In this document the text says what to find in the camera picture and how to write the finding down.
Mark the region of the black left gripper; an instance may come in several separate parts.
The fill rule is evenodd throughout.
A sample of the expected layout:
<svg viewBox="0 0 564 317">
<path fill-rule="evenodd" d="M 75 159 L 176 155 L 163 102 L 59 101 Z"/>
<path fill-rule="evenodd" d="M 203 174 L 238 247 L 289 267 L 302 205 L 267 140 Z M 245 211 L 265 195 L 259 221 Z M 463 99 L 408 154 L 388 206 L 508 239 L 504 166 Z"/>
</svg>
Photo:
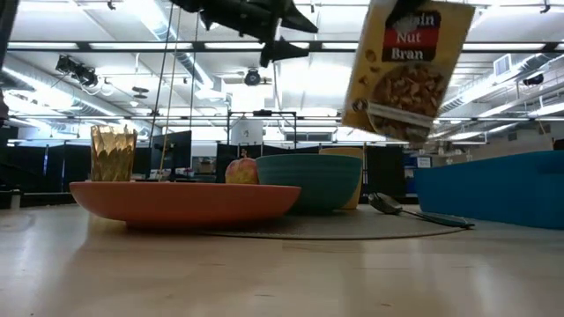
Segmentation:
<svg viewBox="0 0 564 317">
<path fill-rule="evenodd" d="M 217 24 L 237 31 L 240 37 L 248 35 L 266 42 L 259 59 L 264 68 L 270 62 L 308 56 L 306 48 L 299 48 L 283 37 L 274 41 L 280 20 L 284 28 L 318 33 L 318 27 L 298 10 L 293 0 L 170 1 L 187 12 L 197 13 L 207 31 Z"/>
</svg>

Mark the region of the yellow raisin bran cereal box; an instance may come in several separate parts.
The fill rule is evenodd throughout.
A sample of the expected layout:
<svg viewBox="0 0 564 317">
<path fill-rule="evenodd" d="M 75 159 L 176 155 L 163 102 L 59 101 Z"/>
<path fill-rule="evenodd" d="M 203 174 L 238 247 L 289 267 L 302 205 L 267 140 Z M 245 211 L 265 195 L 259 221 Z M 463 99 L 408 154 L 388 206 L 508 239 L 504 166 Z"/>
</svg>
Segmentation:
<svg viewBox="0 0 564 317">
<path fill-rule="evenodd" d="M 420 144 L 438 116 L 475 8 L 430 0 L 416 11 L 395 13 L 396 2 L 370 1 L 342 123 Z"/>
</svg>

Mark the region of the yellow plastic cup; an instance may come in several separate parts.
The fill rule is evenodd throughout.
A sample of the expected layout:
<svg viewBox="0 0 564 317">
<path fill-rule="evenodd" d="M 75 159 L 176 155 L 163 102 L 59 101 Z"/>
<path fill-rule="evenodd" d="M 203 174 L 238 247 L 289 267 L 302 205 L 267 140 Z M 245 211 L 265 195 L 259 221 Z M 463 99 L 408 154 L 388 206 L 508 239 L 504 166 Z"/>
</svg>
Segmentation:
<svg viewBox="0 0 564 317">
<path fill-rule="evenodd" d="M 363 167 L 364 163 L 364 150 L 358 147 L 334 147 L 334 148 L 323 148 L 319 151 L 320 154 L 327 155 L 342 155 L 342 156 L 352 156 L 360 159 L 360 167 Z M 360 191 L 362 185 L 362 172 L 360 172 L 360 177 L 358 180 L 355 192 L 352 194 L 349 201 L 342 206 L 343 210 L 355 210 L 358 207 L 360 199 Z"/>
</svg>

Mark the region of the red yellow apple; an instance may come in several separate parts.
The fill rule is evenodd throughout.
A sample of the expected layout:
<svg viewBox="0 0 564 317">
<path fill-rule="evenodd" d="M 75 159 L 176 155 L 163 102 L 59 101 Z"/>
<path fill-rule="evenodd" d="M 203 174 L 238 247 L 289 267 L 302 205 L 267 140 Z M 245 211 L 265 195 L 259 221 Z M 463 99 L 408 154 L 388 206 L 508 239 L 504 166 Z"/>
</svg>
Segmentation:
<svg viewBox="0 0 564 317">
<path fill-rule="evenodd" d="M 241 157 L 232 161 L 225 172 L 226 183 L 252 184 L 259 183 L 257 164 L 250 158 L 245 149 L 241 150 Z"/>
</svg>

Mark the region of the teal bowl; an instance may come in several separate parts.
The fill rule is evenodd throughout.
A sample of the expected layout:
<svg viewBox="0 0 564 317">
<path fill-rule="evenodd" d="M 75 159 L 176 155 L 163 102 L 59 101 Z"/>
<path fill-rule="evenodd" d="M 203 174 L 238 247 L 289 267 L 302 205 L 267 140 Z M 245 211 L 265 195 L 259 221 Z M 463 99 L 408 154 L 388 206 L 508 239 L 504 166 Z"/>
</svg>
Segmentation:
<svg viewBox="0 0 564 317">
<path fill-rule="evenodd" d="M 329 215 L 345 206 L 358 187 L 361 160 L 333 154 L 280 154 L 256 160 L 264 185 L 299 187 L 289 212 L 294 215 Z"/>
</svg>

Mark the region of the grey metal spoon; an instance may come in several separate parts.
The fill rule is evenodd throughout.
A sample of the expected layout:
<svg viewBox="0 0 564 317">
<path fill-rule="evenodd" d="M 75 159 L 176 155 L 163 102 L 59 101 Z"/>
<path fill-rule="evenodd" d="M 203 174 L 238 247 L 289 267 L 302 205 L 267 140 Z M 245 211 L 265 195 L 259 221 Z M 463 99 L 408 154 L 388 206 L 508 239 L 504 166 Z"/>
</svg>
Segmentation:
<svg viewBox="0 0 564 317">
<path fill-rule="evenodd" d="M 427 222 L 435 223 L 438 225 L 444 225 L 448 227 L 457 227 L 462 229 L 471 229 L 475 226 L 475 224 L 461 217 L 442 216 L 442 215 L 435 215 L 422 211 L 407 210 L 403 207 L 401 203 L 396 201 L 394 198 L 385 195 L 383 193 L 371 193 L 368 195 L 367 199 L 369 204 L 373 208 L 379 210 L 381 213 L 386 215 L 400 216 L 402 214 L 407 214 L 413 217 L 418 217 Z"/>
</svg>

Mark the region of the orange plate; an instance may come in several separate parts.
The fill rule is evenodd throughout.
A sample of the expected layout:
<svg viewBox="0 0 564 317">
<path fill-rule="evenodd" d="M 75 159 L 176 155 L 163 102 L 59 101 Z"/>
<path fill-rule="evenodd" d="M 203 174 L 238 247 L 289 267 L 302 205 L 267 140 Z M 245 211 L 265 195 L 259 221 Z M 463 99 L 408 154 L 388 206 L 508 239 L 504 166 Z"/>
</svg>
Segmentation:
<svg viewBox="0 0 564 317">
<path fill-rule="evenodd" d="M 200 182 L 81 181 L 75 201 L 92 214 L 147 228 L 217 227 L 284 216 L 301 188 Z"/>
</svg>

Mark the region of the white cylindrical tank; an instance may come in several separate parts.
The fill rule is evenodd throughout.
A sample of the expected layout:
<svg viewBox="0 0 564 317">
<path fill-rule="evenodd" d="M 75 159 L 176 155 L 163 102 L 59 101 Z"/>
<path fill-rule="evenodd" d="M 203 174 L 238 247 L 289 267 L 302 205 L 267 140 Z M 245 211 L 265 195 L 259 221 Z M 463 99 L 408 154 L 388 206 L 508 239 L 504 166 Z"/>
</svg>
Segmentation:
<svg viewBox="0 0 564 317">
<path fill-rule="evenodd" d="M 260 145 L 263 142 L 263 121 L 237 119 L 230 125 L 230 143 Z"/>
</svg>

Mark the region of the white ceiling air vent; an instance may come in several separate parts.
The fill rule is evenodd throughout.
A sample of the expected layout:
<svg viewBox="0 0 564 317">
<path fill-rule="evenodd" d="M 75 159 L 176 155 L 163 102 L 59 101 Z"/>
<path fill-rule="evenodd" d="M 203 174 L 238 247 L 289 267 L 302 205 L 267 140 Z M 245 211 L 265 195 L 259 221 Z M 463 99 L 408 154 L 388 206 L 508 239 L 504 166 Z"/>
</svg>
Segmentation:
<svg viewBox="0 0 564 317">
<path fill-rule="evenodd" d="M 496 77 L 501 77 L 509 73 L 512 69 L 512 55 L 505 54 L 493 62 L 493 73 Z"/>
</svg>

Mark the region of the black monitor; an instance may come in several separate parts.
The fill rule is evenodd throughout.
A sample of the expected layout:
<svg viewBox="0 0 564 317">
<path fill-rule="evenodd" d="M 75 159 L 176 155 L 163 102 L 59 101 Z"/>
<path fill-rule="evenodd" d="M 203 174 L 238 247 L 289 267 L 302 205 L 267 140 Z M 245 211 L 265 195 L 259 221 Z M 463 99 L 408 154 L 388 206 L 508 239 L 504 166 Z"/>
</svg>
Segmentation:
<svg viewBox="0 0 564 317">
<path fill-rule="evenodd" d="M 177 168 L 191 167 L 191 140 L 190 130 L 154 136 L 150 168 L 175 172 Z"/>
</svg>

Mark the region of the blue plastic bin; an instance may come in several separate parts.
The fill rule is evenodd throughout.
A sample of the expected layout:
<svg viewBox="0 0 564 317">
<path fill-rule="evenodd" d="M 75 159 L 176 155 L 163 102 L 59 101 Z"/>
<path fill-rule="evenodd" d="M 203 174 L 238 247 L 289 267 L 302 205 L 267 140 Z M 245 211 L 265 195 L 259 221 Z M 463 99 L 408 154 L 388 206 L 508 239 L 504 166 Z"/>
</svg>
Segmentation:
<svg viewBox="0 0 564 317">
<path fill-rule="evenodd" d="M 564 229 L 564 151 L 537 151 L 419 169 L 425 212 Z"/>
</svg>

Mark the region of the amber faceted drinking glass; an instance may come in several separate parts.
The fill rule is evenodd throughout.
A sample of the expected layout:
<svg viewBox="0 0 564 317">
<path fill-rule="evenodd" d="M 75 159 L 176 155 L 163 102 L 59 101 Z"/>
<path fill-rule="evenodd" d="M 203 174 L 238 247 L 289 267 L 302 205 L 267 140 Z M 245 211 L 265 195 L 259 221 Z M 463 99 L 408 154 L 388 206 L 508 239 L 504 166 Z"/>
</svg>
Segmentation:
<svg viewBox="0 0 564 317">
<path fill-rule="evenodd" d="M 127 126 L 91 127 L 91 181 L 130 181 L 137 132 Z"/>
</svg>

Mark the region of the black metal rack frame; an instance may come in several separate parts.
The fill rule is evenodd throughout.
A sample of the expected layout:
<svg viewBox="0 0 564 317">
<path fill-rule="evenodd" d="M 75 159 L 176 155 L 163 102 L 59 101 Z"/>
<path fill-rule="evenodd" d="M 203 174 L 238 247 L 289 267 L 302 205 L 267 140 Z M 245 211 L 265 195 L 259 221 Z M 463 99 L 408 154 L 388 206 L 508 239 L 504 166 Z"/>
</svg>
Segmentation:
<svg viewBox="0 0 564 317">
<path fill-rule="evenodd" d="M 277 112 L 277 111 L 271 111 L 271 110 L 238 111 L 238 112 L 228 111 L 227 116 L 226 116 L 226 133 L 227 133 L 226 143 L 227 144 L 231 144 L 230 143 L 230 125 L 233 123 L 233 121 L 235 121 L 237 119 L 242 119 L 242 118 L 263 121 L 263 142 L 260 144 L 262 149 L 263 149 L 263 146 L 265 144 L 270 144 L 270 145 L 278 144 L 282 147 L 285 147 L 286 133 L 283 129 L 284 124 L 286 124 L 290 128 L 293 128 L 292 144 L 293 144 L 294 149 L 297 148 L 296 139 L 297 139 L 297 119 L 298 119 L 298 116 L 295 112 L 287 112 L 287 111 Z M 274 139 L 266 138 L 267 137 L 267 128 L 269 126 L 272 126 L 272 127 L 278 129 L 278 132 L 281 134 L 280 139 L 274 140 Z"/>
</svg>

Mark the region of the black aluminium table frame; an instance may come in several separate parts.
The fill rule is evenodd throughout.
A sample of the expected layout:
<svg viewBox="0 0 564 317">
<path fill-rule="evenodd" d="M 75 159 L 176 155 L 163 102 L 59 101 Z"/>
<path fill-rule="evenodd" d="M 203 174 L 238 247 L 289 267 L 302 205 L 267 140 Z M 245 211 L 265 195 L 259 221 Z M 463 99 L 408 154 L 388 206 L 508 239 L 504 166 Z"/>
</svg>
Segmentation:
<svg viewBox="0 0 564 317">
<path fill-rule="evenodd" d="M 352 53 L 355 41 L 293 41 L 293 46 L 310 53 Z M 54 51 L 79 53 L 159 53 L 193 52 L 259 52 L 263 44 L 254 41 L 11 41 L 8 51 Z M 469 41 L 463 45 L 465 54 L 537 54 L 564 53 L 564 41 Z"/>
</svg>

